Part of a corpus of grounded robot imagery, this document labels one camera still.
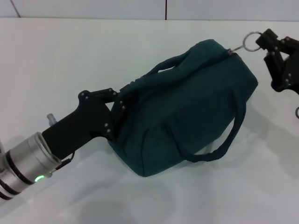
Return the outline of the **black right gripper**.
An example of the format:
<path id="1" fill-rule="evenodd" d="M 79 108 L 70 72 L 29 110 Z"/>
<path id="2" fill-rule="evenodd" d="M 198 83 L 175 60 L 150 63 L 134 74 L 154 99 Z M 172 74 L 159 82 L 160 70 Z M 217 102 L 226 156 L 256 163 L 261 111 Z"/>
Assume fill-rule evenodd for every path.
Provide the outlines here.
<path id="1" fill-rule="evenodd" d="M 268 51 L 264 61 L 272 78 L 271 87 L 273 90 L 279 92 L 292 90 L 298 94 L 299 41 L 288 36 L 279 40 L 271 29 L 267 29 L 260 34 L 256 44 Z M 280 52 L 289 56 L 283 60 Z"/>

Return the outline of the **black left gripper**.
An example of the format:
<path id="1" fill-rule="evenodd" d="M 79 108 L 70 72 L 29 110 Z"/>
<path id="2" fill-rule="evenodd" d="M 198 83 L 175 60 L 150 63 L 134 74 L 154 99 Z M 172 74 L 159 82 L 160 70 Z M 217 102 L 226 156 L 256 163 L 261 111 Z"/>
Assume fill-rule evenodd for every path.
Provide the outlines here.
<path id="1" fill-rule="evenodd" d="M 116 141 L 126 117 L 124 103 L 132 103 L 132 95 L 121 95 L 128 87 L 125 85 L 119 92 L 108 88 L 79 93 L 76 110 L 42 132 L 51 152 L 64 159 L 96 137 Z M 106 104 L 111 102 L 114 104 L 109 110 Z"/>

